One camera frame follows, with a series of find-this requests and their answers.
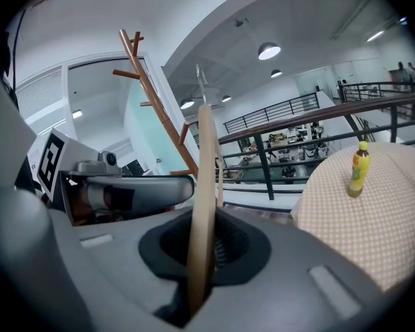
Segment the round table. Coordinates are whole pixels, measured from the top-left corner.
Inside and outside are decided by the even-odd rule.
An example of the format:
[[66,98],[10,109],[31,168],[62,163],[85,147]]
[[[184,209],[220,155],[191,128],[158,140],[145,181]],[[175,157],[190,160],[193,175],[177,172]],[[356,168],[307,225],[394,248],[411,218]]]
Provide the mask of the round table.
[[371,164],[358,198],[347,194],[358,147],[312,173],[292,211],[298,227],[361,267],[385,291],[415,269],[415,148],[369,143]]

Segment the yellow bottle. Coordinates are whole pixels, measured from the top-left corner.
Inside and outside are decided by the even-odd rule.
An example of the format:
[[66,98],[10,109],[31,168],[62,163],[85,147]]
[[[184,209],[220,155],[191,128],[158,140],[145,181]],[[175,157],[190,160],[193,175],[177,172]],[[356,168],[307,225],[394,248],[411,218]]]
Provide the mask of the yellow bottle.
[[353,157],[352,178],[349,183],[349,196],[356,198],[361,194],[370,163],[371,157],[367,152],[367,142],[360,141],[360,149]]

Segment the bottle cap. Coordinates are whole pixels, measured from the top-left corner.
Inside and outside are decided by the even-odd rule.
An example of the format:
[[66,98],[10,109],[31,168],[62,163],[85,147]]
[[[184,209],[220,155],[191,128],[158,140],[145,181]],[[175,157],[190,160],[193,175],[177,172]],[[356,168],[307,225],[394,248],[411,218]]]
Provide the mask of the bottle cap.
[[360,141],[360,150],[367,150],[367,141]]

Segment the beige tablecloth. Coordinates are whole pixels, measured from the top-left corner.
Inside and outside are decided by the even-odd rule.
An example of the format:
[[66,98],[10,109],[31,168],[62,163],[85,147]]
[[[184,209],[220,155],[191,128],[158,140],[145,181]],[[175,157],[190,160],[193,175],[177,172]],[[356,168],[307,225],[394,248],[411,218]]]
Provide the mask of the beige tablecloth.
[[415,269],[415,148],[369,143],[371,165],[362,194],[347,185],[357,147],[326,159],[292,211],[310,232],[387,290]]

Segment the bottle label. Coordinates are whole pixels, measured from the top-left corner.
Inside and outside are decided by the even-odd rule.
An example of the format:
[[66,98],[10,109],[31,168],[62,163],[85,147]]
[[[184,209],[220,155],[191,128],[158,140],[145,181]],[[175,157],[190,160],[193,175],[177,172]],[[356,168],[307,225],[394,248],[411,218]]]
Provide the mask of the bottle label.
[[352,164],[351,184],[349,185],[351,190],[359,191],[362,189],[362,186],[365,183],[365,178],[367,175],[367,170],[369,169],[370,162],[370,156],[362,157],[358,154],[355,154]]

